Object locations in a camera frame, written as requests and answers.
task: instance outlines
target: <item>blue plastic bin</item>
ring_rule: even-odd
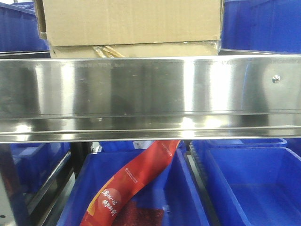
[[[222,225],[301,226],[301,158],[287,148],[211,149],[207,190]]]
[[[65,143],[11,144],[23,192],[37,192],[68,150]]]
[[[222,47],[301,53],[300,0],[226,1]]]
[[[33,2],[0,3],[0,52],[49,50],[39,38]]]
[[[99,142],[103,152],[120,152],[129,150],[145,150],[145,147],[151,145],[151,140],[145,141],[101,141]],[[178,148],[186,152],[186,145],[183,141],[180,142]]]
[[[78,226],[98,190],[141,151],[90,154],[84,163],[58,226]],[[181,150],[154,181],[133,200],[140,208],[165,211],[162,226],[209,226]]]
[[[251,48],[251,5],[249,0],[226,0],[222,48]]]

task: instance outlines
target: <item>metal shelf frame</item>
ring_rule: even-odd
[[[132,59],[0,55],[14,58],[0,60],[0,224],[29,225],[5,143],[301,137],[301,55],[233,55],[238,53]],[[80,150],[84,146],[89,145],[72,145],[76,174],[87,154]]]

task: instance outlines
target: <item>red package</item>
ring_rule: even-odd
[[[179,143],[155,141],[122,167],[93,198],[80,226],[111,226],[122,207],[170,164]]]

